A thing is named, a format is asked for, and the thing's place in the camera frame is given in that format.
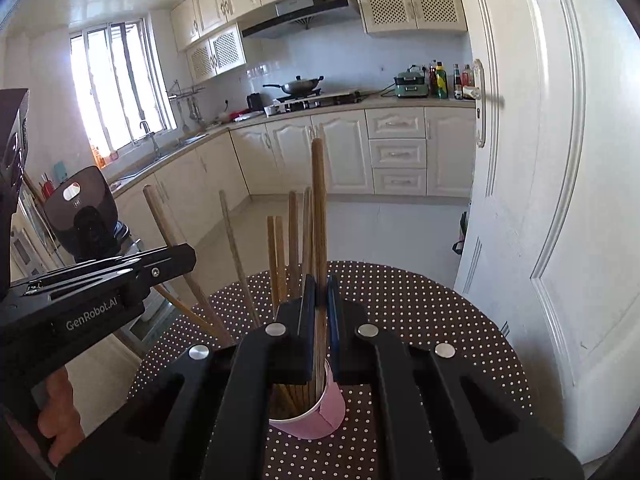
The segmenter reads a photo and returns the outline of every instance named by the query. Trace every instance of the metal bolt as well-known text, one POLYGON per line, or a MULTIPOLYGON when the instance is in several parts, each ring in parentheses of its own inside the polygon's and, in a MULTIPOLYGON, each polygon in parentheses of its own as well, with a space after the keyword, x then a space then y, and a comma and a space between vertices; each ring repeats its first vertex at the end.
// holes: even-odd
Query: metal bolt
POLYGON ((449 343, 440 343, 436 346, 436 354, 445 359, 449 359, 456 354, 456 349, 449 343))
POLYGON ((196 361, 200 361, 201 359, 206 359, 209 355, 209 348, 204 345, 196 345, 189 348, 189 357, 191 359, 195 359, 196 361))
POLYGON ((378 335, 378 327, 372 324, 360 325, 358 327, 358 333, 364 337, 375 337, 378 335))
POLYGON ((282 323, 271 323, 267 325, 264 331, 272 337, 283 335, 287 331, 287 327, 282 323))

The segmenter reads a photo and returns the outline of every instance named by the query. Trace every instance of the white oval hole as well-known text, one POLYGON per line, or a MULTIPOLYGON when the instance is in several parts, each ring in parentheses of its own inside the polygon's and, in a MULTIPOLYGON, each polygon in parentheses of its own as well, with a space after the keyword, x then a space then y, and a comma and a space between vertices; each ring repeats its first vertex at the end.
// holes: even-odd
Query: white oval hole
POLYGON ((73 200, 76 196, 80 194, 80 184, 74 182, 71 186, 67 187, 63 192, 62 196, 65 198, 67 202, 73 200))

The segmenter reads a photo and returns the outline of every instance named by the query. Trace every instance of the round table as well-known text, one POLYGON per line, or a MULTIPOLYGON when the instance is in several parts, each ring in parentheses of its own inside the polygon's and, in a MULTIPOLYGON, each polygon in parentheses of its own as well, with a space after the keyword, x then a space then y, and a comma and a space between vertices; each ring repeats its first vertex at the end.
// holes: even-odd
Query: round table
MULTIPOLYGON (((405 270, 361 262, 329 262, 328 268, 339 278, 341 296, 367 307, 373 323, 393 330, 405 342, 417 347, 449 342, 497 381, 524 412, 532 415, 529 387, 513 348, 497 326, 464 298, 405 270)), ((260 316, 267 322, 272 313, 268 270, 250 277, 248 283, 260 316)), ((219 290, 211 297, 211 304, 236 338, 251 329, 238 283, 219 290)), ((145 356, 129 397, 197 343, 220 347, 213 338, 180 316, 145 356)), ((331 436, 300 440, 269 427, 265 478, 376 480, 380 477, 371 390, 368 386, 345 386, 341 390, 346 414, 341 427, 331 436)))

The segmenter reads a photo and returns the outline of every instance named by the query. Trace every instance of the paper cup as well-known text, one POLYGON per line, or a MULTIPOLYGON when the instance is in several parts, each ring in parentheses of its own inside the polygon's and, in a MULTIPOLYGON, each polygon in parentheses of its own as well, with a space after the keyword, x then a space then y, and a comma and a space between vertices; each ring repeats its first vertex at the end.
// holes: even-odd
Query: paper cup
POLYGON ((344 420, 344 398, 327 361, 324 361, 326 381, 324 392, 308 412, 286 420, 269 419, 269 424, 298 438, 315 440, 332 434, 344 420))

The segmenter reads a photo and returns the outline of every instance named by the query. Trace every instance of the drawer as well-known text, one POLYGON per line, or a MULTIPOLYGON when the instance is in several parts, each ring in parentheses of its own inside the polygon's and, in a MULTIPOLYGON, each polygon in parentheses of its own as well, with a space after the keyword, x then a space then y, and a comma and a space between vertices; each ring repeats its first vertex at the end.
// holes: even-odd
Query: drawer
POLYGON ((376 195, 427 195, 426 170, 374 168, 373 186, 376 195))
POLYGON ((423 108, 366 110, 369 139, 425 139, 423 108))
POLYGON ((425 139, 370 140, 371 165, 374 168, 426 168, 425 139))

